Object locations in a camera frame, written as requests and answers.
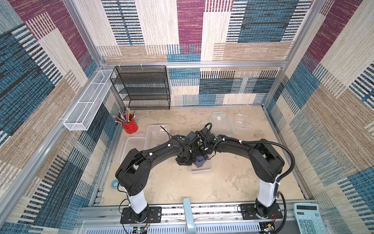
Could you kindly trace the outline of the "dark blue cloth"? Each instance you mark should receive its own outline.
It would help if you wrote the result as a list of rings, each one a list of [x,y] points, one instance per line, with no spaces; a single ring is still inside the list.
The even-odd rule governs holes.
[[[194,165],[197,168],[200,168],[204,165],[204,163],[207,161],[207,159],[208,159],[208,156],[197,156]]]

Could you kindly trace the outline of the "green-seal lunch box lid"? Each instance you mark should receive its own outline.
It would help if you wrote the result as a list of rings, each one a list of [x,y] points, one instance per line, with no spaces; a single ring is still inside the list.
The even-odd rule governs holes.
[[[233,135],[232,121],[224,112],[213,112],[209,116],[209,121],[212,123],[212,132],[214,135],[225,135],[228,137]]]

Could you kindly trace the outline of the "lidded green-tinted lunch box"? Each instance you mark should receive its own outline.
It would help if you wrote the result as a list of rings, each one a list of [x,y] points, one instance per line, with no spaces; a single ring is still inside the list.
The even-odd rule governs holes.
[[[213,172],[214,166],[213,166],[213,160],[205,160],[201,162],[197,162],[196,166],[195,163],[193,163],[191,166],[189,166],[189,171],[192,174],[199,175],[199,174],[207,174]]]

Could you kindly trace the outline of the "large clear plastic lunch box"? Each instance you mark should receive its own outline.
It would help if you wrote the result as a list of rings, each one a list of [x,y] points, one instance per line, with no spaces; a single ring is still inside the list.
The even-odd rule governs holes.
[[[164,144],[169,140],[168,125],[150,125],[147,127],[146,140],[144,150],[152,149],[156,146]]]

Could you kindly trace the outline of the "small blue-rimmed lunch box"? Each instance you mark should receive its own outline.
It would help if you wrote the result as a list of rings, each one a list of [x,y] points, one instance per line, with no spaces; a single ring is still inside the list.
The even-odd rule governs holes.
[[[237,113],[234,121],[236,130],[246,130],[248,126],[248,116]]]

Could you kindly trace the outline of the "clear lunch box lid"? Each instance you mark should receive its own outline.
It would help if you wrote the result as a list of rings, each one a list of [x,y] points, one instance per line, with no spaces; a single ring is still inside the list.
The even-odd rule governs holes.
[[[119,158],[119,164],[123,162],[123,160],[125,159],[130,150],[137,149],[138,151],[142,151],[144,149],[145,141],[145,136],[134,136],[128,138],[126,140],[122,155]]]

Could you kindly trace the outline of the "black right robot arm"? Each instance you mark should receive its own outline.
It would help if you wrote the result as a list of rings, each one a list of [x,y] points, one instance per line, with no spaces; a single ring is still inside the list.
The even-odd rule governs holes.
[[[214,136],[208,132],[198,133],[191,143],[191,156],[204,156],[219,153],[232,153],[249,159],[255,174],[260,179],[260,189],[256,198],[256,215],[258,218],[268,218],[275,208],[276,194],[280,180],[294,169],[294,161],[286,172],[282,172],[285,162],[273,148],[278,146],[288,151],[283,145],[261,139],[257,141],[242,141],[224,135]]]

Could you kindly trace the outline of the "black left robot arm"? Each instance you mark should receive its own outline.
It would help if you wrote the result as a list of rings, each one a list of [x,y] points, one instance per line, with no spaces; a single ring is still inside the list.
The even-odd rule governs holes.
[[[132,211],[139,215],[148,208],[144,196],[151,169],[163,161],[176,156],[180,166],[191,166],[196,161],[198,135],[190,132],[187,136],[174,135],[167,142],[152,149],[128,152],[116,172],[116,179],[127,195]]]

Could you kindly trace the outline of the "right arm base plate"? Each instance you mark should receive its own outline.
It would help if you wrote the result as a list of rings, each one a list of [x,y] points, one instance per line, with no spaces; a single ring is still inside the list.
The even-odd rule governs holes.
[[[273,220],[275,217],[278,220],[283,218],[283,212],[276,202],[270,207],[265,207],[260,203],[244,203],[240,204],[237,210],[241,213],[243,220]]]

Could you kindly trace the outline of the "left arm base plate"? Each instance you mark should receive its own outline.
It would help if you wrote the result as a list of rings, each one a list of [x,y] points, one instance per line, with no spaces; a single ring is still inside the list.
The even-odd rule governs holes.
[[[160,223],[162,216],[161,206],[146,207],[140,214],[136,214],[130,207],[125,207],[122,210],[121,224],[135,224],[135,223]]]

